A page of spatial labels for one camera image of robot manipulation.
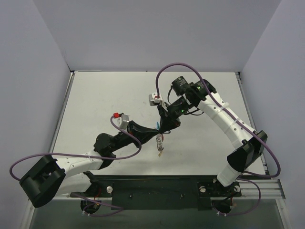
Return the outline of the large keyring blue handle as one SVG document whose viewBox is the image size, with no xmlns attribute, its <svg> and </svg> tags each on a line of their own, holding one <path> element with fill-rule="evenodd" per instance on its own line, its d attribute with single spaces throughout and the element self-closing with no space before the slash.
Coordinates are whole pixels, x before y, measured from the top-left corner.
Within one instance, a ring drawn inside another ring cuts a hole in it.
<svg viewBox="0 0 305 229">
<path fill-rule="evenodd" d="M 158 157 L 161 157 L 161 155 L 162 155 L 162 153 L 163 153 L 163 150 L 164 150 L 163 141 L 162 141 L 162 138 L 161 138 L 161 134 L 158 133 L 158 134 L 155 136 L 155 139 L 156 139 L 156 144 L 157 144 Z"/>
</svg>

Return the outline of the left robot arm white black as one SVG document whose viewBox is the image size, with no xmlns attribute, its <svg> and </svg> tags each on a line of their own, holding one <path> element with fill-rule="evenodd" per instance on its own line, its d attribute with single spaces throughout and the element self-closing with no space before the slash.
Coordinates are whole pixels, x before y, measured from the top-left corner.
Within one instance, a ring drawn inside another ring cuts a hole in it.
<svg viewBox="0 0 305 229">
<path fill-rule="evenodd" d="M 99 134 L 93 150 L 84 154 L 49 153 L 40 154 L 40 159 L 19 180 L 23 191 L 34 207 L 40 208 L 56 195 L 83 192 L 91 197 L 98 191 L 98 184 L 87 177 L 87 173 L 108 167 L 119 160 L 114 151 L 129 144 L 138 150 L 159 134 L 157 129 L 140 126 L 130 121 L 117 135 Z"/>
</svg>

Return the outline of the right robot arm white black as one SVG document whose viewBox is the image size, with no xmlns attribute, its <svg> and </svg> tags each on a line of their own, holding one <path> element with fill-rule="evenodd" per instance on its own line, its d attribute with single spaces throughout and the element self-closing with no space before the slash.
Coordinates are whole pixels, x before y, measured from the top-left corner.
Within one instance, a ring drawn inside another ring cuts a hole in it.
<svg viewBox="0 0 305 229">
<path fill-rule="evenodd" d="M 179 117 L 195 107 L 217 124 L 234 147 L 234 151 L 227 156 L 226 166 L 213 182 L 214 192 L 224 195 L 230 190 L 230 185 L 261 157 L 267 134 L 257 132 L 244 123 L 207 80 L 188 83 L 180 76 L 172 82 L 172 88 L 179 99 L 171 105 L 162 99 L 159 92 L 149 95 L 150 105 L 156 105 L 161 116 L 160 130 L 178 127 Z"/>
</svg>

